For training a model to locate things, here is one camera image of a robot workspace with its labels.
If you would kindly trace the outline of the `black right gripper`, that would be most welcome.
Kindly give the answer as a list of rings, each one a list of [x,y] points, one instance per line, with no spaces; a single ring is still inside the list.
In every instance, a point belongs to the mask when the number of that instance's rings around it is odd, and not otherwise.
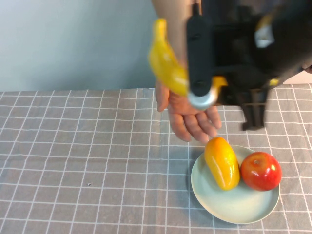
[[[199,110],[214,103],[265,106],[270,82],[280,76],[280,20],[253,16],[214,29],[192,4],[187,21],[188,100]]]

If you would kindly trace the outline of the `person's right hand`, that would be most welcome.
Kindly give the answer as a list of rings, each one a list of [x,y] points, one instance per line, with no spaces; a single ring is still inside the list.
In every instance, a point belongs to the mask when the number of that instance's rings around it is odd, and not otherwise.
[[[156,81],[157,110],[168,110],[169,123],[175,135],[186,142],[191,138],[206,144],[222,127],[220,114],[215,106],[204,111],[193,108],[186,97],[171,92]]]

